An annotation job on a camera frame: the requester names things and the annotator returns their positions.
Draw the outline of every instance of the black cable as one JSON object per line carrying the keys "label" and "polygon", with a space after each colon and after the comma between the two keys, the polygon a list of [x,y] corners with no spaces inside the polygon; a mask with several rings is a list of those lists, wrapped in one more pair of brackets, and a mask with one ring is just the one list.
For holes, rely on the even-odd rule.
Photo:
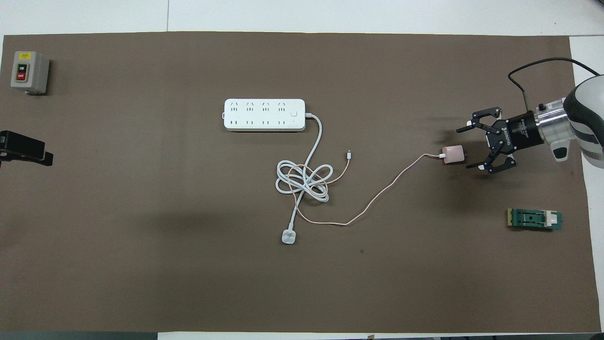
{"label": "black cable", "polygon": [[548,62],[548,61],[555,61],[555,60],[560,60],[560,61],[567,61],[567,62],[571,62],[575,65],[578,65],[584,69],[586,69],[587,71],[591,72],[594,76],[599,76],[600,74],[594,70],[592,70],[591,68],[587,67],[585,64],[578,62],[574,59],[571,58],[565,58],[565,57],[553,57],[553,58],[546,58],[546,59],[541,59],[541,60],[537,60],[534,62],[530,62],[526,65],[520,66],[519,68],[513,70],[512,72],[507,74],[507,78],[510,79],[511,82],[514,83],[514,85],[516,85],[520,91],[522,91],[522,96],[524,98],[524,106],[526,107],[527,111],[530,111],[530,105],[529,105],[529,99],[527,98],[526,92],[524,91],[524,89],[522,88],[522,86],[520,86],[520,84],[515,81],[514,79],[512,79],[512,75],[520,70],[523,70],[527,67],[531,67],[533,65],[537,65],[537,64],[541,64],[543,62]]}

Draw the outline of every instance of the white table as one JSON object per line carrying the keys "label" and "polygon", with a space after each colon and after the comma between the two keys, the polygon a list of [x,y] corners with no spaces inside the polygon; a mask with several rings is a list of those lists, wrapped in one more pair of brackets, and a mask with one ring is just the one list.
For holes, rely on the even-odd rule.
{"label": "white table", "polygon": [[[573,58],[604,72],[604,5],[596,0],[0,0],[0,8],[0,39],[5,34],[145,31],[568,35]],[[574,72],[575,83],[589,77],[580,68],[575,67]],[[583,171],[604,328],[604,209],[601,209],[604,170],[583,160]],[[160,333],[158,337],[160,340],[350,339],[368,335],[179,332]],[[375,335],[376,338],[438,336]]]}

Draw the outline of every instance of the power plug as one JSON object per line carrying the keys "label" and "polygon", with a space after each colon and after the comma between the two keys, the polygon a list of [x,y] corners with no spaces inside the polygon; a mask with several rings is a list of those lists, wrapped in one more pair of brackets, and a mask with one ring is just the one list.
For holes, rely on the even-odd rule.
{"label": "power plug", "polygon": [[229,131],[288,132],[306,127],[302,99],[227,99],[222,113]]}
{"label": "power plug", "polygon": [[281,235],[281,242],[285,244],[293,244],[296,241],[296,232],[294,231],[293,223],[290,223],[291,229],[285,229]]}
{"label": "power plug", "polygon": [[439,156],[447,164],[463,162],[465,159],[463,155],[463,147],[461,145],[445,146],[443,148],[443,153],[441,153]]}

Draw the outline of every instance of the white power strip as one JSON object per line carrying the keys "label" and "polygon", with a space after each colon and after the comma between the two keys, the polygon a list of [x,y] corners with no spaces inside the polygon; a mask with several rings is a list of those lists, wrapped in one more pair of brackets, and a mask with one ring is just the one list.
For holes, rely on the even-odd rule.
{"label": "white power strip", "polygon": [[227,99],[222,113],[229,131],[302,131],[306,126],[302,99]]}

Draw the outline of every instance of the control box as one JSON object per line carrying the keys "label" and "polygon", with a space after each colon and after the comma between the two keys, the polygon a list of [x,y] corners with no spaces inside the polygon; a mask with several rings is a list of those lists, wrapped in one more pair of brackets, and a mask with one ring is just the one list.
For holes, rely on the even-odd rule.
{"label": "control box", "polygon": [[50,61],[38,52],[15,52],[10,86],[28,94],[46,93],[49,65]]}
{"label": "control box", "polygon": [[302,99],[227,99],[222,119],[229,131],[288,132],[306,126]]}

